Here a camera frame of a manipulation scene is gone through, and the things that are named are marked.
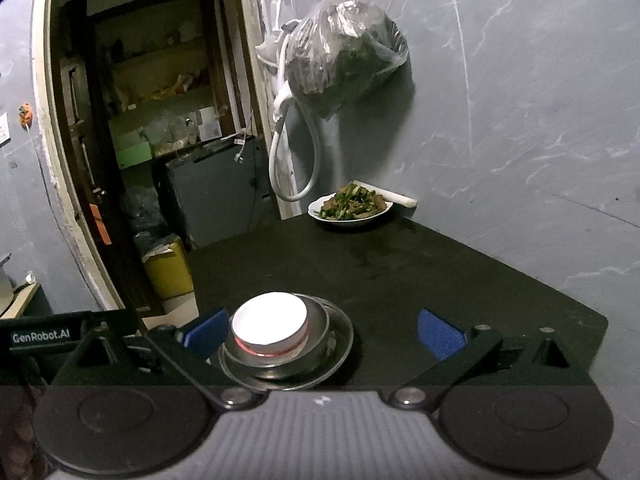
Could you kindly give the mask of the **person's left hand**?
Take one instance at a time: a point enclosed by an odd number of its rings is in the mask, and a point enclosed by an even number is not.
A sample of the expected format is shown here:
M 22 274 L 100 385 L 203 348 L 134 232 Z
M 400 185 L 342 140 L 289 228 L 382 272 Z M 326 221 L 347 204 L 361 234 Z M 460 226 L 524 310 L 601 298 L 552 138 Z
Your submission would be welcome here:
M 35 391 L 23 386 L 1 387 L 1 478 L 44 479 L 48 466 L 34 431 Z

